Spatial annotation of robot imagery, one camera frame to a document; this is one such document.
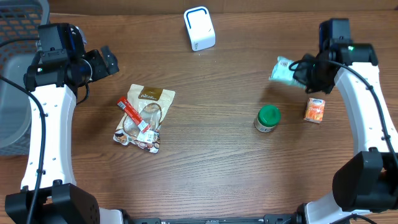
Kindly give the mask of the beige cookie pouch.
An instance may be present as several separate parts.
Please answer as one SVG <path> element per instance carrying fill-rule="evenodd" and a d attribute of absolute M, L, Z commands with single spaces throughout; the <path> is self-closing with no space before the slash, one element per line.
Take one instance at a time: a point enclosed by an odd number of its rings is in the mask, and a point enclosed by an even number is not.
<path fill-rule="evenodd" d="M 150 124 L 150 130 L 142 133 L 124 112 L 124 116 L 113 135 L 113 140 L 123 146 L 132 144 L 147 152 L 158 153 L 160 148 L 159 132 L 174 100 L 175 92 L 162 88 L 132 84 L 125 97 L 142 116 L 143 120 Z"/>

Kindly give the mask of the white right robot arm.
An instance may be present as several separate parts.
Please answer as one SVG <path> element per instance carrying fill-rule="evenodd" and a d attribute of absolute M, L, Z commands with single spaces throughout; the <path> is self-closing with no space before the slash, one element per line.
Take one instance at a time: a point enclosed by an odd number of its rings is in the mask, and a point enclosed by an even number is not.
<path fill-rule="evenodd" d="M 335 173 L 331 192 L 304 206 L 306 223 L 345 223 L 397 209 L 397 129 L 378 64 L 371 44 L 333 44 L 289 66 L 308 93 L 337 87 L 354 139 L 354 156 Z"/>

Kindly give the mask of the teal snack packet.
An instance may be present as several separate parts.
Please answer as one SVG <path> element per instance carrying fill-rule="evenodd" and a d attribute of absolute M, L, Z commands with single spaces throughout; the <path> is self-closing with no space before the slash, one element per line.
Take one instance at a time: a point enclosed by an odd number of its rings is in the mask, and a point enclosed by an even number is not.
<path fill-rule="evenodd" d="M 293 60 L 278 56 L 277 63 L 273 68 L 269 80 L 272 82 L 279 82 L 286 85 L 296 86 L 305 89 L 305 85 L 299 83 L 296 79 L 294 79 L 294 71 L 291 71 L 289 69 L 289 66 L 293 62 Z"/>

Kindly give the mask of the orange small packet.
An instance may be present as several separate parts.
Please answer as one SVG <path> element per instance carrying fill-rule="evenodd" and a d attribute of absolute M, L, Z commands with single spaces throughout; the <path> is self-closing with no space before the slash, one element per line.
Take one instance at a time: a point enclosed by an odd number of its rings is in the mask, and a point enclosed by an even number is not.
<path fill-rule="evenodd" d="M 304 120 L 313 123 L 321 123 L 325 109 L 325 100 L 309 98 L 304 114 Z"/>

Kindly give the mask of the red stick packet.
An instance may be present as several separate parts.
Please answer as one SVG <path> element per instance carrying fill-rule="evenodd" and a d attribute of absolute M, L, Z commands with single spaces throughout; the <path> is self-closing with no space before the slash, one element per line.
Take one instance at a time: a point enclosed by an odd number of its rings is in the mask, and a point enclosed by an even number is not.
<path fill-rule="evenodd" d="M 142 133 L 150 130 L 150 124 L 143 120 L 142 116 L 128 102 L 125 96 L 120 97 L 117 104 L 132 119 Z"/>

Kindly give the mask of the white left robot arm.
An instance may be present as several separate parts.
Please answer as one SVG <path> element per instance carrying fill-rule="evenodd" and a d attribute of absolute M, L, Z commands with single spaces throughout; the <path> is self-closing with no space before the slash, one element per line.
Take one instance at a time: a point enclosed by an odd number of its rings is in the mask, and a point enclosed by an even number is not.
<path fill-rule="evenodd" d="M 24 75 L 31 134 L 27 168 L 19 193 L 5 200 L 15 223 L 122 223 L 120 210 L 101 208 L 77 187 L 72 167 L 72 118 L 79 87 L 118 72 L 108 47 L 85 50 L 79 28 L 47 24 L 38 28 L 41 49 Z"/>

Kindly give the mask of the green lid jar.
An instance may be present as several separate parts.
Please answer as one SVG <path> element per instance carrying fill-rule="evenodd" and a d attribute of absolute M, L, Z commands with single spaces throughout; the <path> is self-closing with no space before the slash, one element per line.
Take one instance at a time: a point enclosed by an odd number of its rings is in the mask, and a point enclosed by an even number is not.
<path fill-rule="evenodd" d="M 280 122 L 281 113 L 274 105 L 263 106 L 254 119 L 255 128 L 262 132 L 271 132 Z"/>

